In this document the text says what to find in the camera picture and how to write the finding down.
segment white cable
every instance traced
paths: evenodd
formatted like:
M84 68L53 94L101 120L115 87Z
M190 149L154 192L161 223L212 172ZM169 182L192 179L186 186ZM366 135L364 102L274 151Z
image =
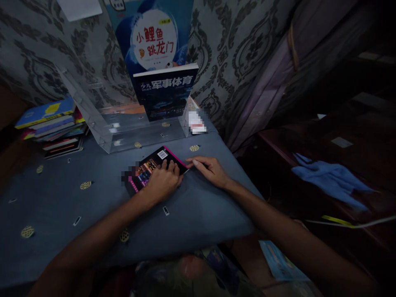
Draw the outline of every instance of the white cable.
M377 224L380 224L380 223L384 223L384 222L389 222L389 221L392 221L394 219L396 219L396 215L393 215L393 216L387 217L387 218L383 218L383 219L379 219L379 220L376 220L376 221L372 221L370 223L356 225L356 226L353 226L353 227L342 225L342 224L336 224L336 223L326 223L326 222L311 221L311 220L304 220L304 221L310 222L310 223L315 223L315 224L323 224L323 225L331 225L331 226L345 227L345 228L351 228L351 229L359 229L359 228L367 228L367 227L374 226L374 225L377 225Z

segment finger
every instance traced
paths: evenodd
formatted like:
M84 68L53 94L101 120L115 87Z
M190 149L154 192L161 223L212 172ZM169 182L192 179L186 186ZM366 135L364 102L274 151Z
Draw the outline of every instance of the finger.
M183 177L184 177L184 174L179 176L179 180L177 182L177 186L176 187L180 186L181 182L183 181Z
M162 162L162 168L165 169L165 170L166 170L167 162L168 162L167 159L165 159L165 160Z
M176 176L180 175L180 168L179 168L177 163L174 165L173 174L176 175Z
M192 162L192 160L198 160L199 162L204 163L206 165L212 165L212 160L211 159L212 158L209 158L209 157L195 156L195 157L186 159L186 161Z
M174 169L174 162L173 160L171 160L168 165L168 171L173 172L173 169Z
M213 173L206 169L206 167L197 160L193 159L194 166L205 176L207 179L211 178Z

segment pink book edge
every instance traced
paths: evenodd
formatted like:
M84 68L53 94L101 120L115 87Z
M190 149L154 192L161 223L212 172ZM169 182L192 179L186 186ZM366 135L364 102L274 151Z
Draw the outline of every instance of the pink book edge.
M132 180L132 176L128 176L128 181L131 183L131 185L132 185L133 189L135 190L135 192L136 193L139 192L139 190L137 189L135 183Z
M166 146L164 146L164 148L165 148L172 156L174 156L174 158L175 158L176 160L178 160L185 168L187 168L186 164L184 164L178 157L176 157L176 156L170 151L170 149L168 149Z

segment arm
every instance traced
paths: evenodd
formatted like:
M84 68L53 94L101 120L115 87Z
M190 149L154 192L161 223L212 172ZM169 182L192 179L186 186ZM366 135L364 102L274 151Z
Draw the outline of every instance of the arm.
M229 193L276 246L324 292L337 296L374 293L373 282L367 275L305 228L232 180L217 159L196 156L187 161L192 162L188 167L195 166L215 186Z
M81 272L103 256L133 220L181 184L183 176L179 172L173 161L167 169L164 160L139 193L76 237L48 264L29 296L72 296Z

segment damask wallpaper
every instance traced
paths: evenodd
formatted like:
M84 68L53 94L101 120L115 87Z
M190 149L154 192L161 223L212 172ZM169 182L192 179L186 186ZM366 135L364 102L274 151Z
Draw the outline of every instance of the damask wallpaper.
M103 14L68 22L56 0L0 2L0 83L45 104L67 89L67 71L97 108L136 102L129 74L101 0ZM237 104L279 43L295 1L195 0L189 63L200 70L192 97L222 132Z

